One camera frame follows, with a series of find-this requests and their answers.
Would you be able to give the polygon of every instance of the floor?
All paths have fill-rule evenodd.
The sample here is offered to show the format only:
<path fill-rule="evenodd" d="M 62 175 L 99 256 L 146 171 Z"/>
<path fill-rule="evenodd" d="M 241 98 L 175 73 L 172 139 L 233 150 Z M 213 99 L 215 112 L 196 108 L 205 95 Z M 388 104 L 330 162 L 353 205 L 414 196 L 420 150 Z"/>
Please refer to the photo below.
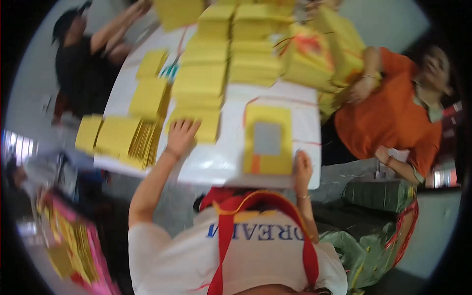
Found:
<path fill-rule="evenodd" d="M 376 159 L 369 159 L 322 167 L 320 187 L 310 192 L 312 200 L 330 202 L 338 199 L 350 180 L 358 177 L 373 177 L 376 165 Z M 131 201 L 140 181 L 139 178 L 112 174 L 112 181 L 105 185 L 104 191 L 111 196 Z M 193 203 L 197 197 L 208 192 L 209 189 L 209 186 L 167 183 L 154 213 L 154 222 L 175 237 L 193 225 L 195 217 Z M 293 190 L 278 191 L 295 201 Z"/>

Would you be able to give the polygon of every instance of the red strap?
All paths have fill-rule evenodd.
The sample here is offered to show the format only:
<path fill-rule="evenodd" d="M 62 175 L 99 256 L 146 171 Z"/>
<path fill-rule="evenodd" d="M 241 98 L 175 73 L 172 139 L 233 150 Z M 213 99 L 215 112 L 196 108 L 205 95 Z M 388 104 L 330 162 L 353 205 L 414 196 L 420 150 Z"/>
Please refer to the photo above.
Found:
<path fill-rule="evenodd" d="M 297 209 L 284 197 L 269 193 L 269 192 L 255 192 L 242 200 L 241 197 L 226 199 L 220 208 L 222 211 L 231 211 L 230 214 L 225 213 L 219 216 L 219 231 L 218 231 L 218 248 L 219 248 L 219 266 L 215 272 L 213 280 L 211 280 L 207 295 L 222 295 L 223 294 L 223 261 L 228 252 L 229 243 L 233 236 L 234 230 L 234 215 L 237 212 L 244 211 L 257 202 L 264 202 L 273 205 L 280 211 L 290 216 L 297 225 L 303 230 L 304 245 L 303 245 L 303 266 L 305 274 L 310 284 L 316 283 L 318 278 L 318 258 L 311 243 L 310 237 L 307 235 L 304 228 L 304 223 L 300 219 Z"/>

